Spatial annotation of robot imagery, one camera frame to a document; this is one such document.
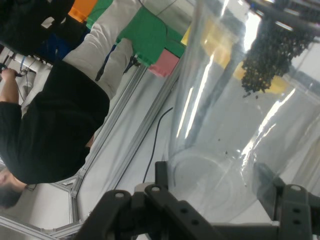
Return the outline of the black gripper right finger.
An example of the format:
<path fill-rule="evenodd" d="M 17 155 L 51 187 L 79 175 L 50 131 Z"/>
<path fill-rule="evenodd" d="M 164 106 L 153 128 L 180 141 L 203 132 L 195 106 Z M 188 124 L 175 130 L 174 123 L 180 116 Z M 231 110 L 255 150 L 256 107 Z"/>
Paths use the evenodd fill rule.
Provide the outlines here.
<path fill-rule="evenodd" d="M 296 184 L 286 184 L 266 164 L 253 165 L 258 201 L 276 227 L 276 240 L 311 240 L 320 235 L 320 198 Z"/>

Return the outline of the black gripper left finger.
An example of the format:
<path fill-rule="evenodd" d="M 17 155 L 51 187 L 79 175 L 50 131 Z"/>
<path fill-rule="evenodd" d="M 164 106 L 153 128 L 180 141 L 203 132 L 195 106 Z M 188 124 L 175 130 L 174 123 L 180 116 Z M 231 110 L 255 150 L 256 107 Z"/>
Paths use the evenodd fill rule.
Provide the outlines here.
<path fill-rule="evenodd" d="M 74 239 L 130 240 L 148 234 L 152 240 L 216 240 L 214 228 L 186 201 L 168 191 L 165 161 L 155 164 L 155 182 L 142 191 L 106 192 Z"/>

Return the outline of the person's bare hand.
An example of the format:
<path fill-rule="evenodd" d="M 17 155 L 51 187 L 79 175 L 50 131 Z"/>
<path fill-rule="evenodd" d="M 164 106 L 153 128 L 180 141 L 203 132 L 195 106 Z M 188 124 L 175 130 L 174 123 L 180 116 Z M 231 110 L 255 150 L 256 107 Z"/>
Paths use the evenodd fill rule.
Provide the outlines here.
<path fill-rule="evenodd" d="M 18 73 L 12 68 L 6 68 L 1 72 L 1 77 L 5 81 L 15 80 L 17 76 L 18 76 Z"/>

